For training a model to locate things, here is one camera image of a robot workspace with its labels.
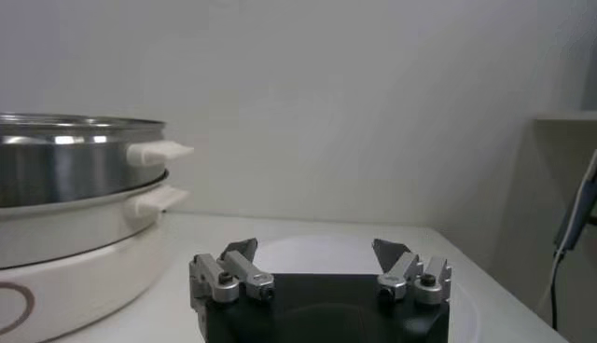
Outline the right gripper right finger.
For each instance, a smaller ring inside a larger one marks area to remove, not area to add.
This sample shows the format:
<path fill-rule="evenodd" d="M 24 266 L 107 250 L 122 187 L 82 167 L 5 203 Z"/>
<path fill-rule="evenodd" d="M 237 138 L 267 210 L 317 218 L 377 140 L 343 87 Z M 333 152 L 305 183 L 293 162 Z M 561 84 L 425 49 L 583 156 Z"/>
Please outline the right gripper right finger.
<path fill-rule="evenodd" d="M 414 302 L 439 306 L 451 298 L 451 266 L 445 258 L 432 256 L 426 266 L 405 244 L 375 239 L 372 249 L 382 268 L 377 276 L 378 298 L 396 303 L 408 295 Z"/>

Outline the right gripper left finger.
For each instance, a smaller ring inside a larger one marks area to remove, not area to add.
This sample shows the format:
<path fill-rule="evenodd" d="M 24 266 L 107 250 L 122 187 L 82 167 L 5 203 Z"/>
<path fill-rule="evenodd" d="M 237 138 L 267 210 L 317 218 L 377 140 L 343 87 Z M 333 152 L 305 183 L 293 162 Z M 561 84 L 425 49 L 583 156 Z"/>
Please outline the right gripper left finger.
<path fill-rule="evenodd" d="M 214 257 L 196 254 L 188 264 L 190 306 L 205 307 L 208 302 L 232 304 L 244 293 L 261 303 L 275 297 L 275 280 L 269 272 L 254 264 L 258 241 L 256 238 L 234 241 Z"/>

